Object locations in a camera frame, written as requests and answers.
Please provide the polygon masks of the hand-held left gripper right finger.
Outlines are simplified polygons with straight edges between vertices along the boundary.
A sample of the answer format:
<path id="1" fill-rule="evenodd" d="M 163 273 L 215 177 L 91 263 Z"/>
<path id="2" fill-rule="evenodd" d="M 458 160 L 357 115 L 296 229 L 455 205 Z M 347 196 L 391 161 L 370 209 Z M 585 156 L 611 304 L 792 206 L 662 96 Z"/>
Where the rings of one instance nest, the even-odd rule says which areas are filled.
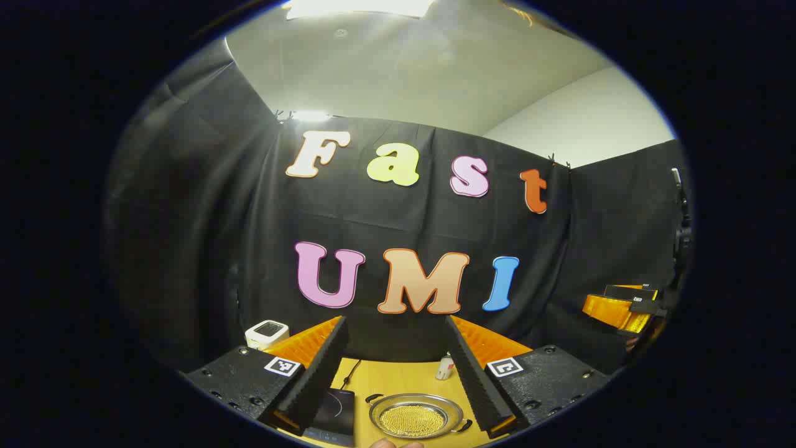
<path id="1" fill-rule="evenodd" d="M 489 439 L 539 426 L 611 379 L 554 344 L 529 348 L 454 315 L 445 317 L 445 340 L 476 423 Z"/>

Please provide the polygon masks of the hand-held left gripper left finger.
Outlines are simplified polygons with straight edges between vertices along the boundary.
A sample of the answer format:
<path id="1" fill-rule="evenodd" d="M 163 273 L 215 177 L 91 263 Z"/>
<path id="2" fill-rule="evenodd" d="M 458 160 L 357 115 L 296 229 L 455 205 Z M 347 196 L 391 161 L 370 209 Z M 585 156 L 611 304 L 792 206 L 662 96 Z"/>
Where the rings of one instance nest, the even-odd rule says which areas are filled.
<path id="1" fill-rule="evenodd" d="M 238 346 L 183 377 L 233 413 L 301 436 L 315 419 L 348 342 L 349 321 L 334 317 L 265 350 Z"/>

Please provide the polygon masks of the black induction cooktop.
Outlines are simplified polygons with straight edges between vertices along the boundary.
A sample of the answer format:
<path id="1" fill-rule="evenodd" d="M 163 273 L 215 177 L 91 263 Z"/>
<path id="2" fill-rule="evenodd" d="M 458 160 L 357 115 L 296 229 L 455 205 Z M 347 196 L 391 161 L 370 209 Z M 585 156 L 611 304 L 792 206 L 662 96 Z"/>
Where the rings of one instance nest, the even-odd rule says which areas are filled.
<path id="1" fill-rule="evenodd" d="M 355 393 L 330 388 L 303 437 L 345 448 L 355 448 Z"/>

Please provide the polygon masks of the steel pot with black handles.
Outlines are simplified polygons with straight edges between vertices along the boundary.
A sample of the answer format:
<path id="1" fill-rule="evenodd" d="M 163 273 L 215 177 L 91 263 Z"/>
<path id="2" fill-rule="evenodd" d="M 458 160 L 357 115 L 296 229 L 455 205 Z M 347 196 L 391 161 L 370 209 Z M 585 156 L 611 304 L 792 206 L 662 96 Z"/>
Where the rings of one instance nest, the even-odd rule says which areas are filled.
<path id="1" fill-rule="evenodd" d="M 471 419 L 467 419 L 465 417 L 463 409 L 460 405 L 457 405 L 457 403 L 453 402 L 452 400 L 445 399 L 438 395 L 421 393 L 403 393 L 393 395 L 371 394 L 366 398 L 366 404 L 368 406 L 368 416 L 373 426 L 375 426 L 378 431 L 381 431 L 387 436 L 392 437 L 396 436 L 381 430 L 379 424 L 376 422 L 376 419 L 382 411 L 387 410 L 387 408 L 392 408 L 393 406 L 412 404 L 428 406 L 429 408 L 435 409 L 446 417 L 447 424 L 437 433 L 432 434 L 432 436 L 424 437 L 424 439 L 409 440 L 437 439 L 438 437 L 447 436 L 447 434 L 458 434 L 468 431 L 469 428 L 471 428 L 474 424 Z"/>

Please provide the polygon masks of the white toaster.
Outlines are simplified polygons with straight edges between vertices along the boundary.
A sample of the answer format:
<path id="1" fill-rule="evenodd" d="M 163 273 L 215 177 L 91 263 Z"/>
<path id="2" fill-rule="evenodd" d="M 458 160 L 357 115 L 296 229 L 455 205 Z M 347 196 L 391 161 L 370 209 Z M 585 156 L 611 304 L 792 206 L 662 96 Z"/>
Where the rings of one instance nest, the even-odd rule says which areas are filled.
<path id="1" fill-rule="evenodd" d="M 289 326 L 274 320 L 263 320 L 244 333 L 248 348 L 265 350 L 290 337 Z"/>

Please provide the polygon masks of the pile of yellow beads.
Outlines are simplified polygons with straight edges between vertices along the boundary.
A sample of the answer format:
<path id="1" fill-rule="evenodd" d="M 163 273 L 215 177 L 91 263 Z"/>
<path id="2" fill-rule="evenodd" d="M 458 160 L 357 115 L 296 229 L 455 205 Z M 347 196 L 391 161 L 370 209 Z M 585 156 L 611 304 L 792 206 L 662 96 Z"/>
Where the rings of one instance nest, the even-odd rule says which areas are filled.
<path id="1" fill-rule="evenodd" d="M 415 404 L 387 408 L 376 422 L 384 432 L 403 439 L 424 439 L 447 424 L 446 417 L 440 412 Z"/>

